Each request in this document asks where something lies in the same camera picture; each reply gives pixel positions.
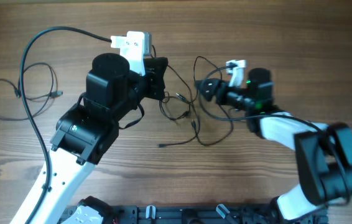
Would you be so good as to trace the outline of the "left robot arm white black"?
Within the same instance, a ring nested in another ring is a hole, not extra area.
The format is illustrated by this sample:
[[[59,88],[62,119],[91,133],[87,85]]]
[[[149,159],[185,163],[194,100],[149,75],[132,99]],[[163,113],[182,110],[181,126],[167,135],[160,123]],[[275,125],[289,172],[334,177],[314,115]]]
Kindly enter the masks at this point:
[[[143,98],[164,99],[165,57],[142,60],[143,72],[121,55],[92,62],[86,91],[59,119],[51,139],[50,169],[43,168],[13,223],[57,223],[76,190],[119,135],[119,121]]]

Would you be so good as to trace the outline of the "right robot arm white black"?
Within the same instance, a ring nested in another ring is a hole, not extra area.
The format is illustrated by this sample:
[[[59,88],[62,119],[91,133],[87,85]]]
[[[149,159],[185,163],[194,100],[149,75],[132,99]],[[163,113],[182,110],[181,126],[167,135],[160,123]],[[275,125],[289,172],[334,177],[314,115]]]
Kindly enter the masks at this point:
[[[195,81],[198,98],[216,100],[245,112],[250,132],[295,152],[299,184],[274,198],[263,217],[292,223],[319,210],[349,204],[352,196],[352,131],[345,123],[314,123],[296,118],[274,104],[271,73],[254,68],[246,87],[208,74]]]

